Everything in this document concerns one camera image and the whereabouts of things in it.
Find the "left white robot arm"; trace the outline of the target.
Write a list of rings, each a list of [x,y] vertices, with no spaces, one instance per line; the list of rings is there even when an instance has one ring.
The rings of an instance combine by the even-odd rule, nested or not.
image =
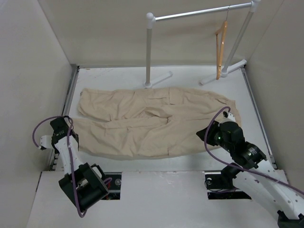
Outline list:
[[[109,194],[107,184],[112,178],[107,177],[98,165],[89,165],[78,157],[79,136],[74,132],[71,117],[49,117],[35,127],[32,136],[46,121],[50,121],[53,129],[51,146],[64,165],[64,177],[58,182],[59,186],[76,207],[79,217],[83,218],[91,206]]]

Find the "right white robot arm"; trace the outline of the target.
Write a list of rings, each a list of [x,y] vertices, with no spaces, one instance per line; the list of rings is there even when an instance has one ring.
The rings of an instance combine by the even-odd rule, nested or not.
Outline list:
[[[226,163],[218,178],[223,189],[237,188],[246,193],[277,219],[280,228],[304,226],[303,191],[280,179],[266,155],[245,140],[236,122],[212,121],[196,135],[206,147],[219,146],[230,154],[233,162]]]

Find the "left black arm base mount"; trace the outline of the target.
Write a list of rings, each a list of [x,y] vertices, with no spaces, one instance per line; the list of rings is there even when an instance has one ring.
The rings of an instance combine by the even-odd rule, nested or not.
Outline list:
[[[112,178],[112,180],[106,184],[109,194],[102,198],[102,200],[119,200],[121,196],[122,173],[106,172],[105,177]]]

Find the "beige trousers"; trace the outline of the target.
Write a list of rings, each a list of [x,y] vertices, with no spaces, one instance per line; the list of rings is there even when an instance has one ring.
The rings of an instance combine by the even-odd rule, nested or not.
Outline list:
[[[74,119],[82,151],[111,159],[162,159],[204,152],[196,133],[234,100],[195,88],[104,91],[85,88]]]

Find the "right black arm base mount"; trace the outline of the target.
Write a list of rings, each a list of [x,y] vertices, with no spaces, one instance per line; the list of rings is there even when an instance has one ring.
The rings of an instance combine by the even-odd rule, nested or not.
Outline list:
[[[209,200],[250,200],[251,197],[233,185],[233,179],[226,177],[220,171],[204,173],[204,185]]]

